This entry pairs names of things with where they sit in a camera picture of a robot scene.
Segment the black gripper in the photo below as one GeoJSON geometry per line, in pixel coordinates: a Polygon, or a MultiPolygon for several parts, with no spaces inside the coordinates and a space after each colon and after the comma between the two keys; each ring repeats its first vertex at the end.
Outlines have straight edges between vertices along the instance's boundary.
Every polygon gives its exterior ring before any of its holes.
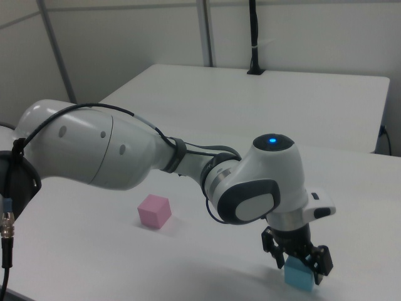
{"type": "Polygon", "coordinates": [[[283,252],[297,258],[306,258],[309,255],[308,266],[313,272],[316,285],[319,285],[323,277],[328,276],[333,268],[329,248],[325,245],[313,246],[309,224],[292,231],[279,231],[267,227],[261,233],[261,239],[263,250],[271,254],[279,269],[284,266],[283,252]]]}

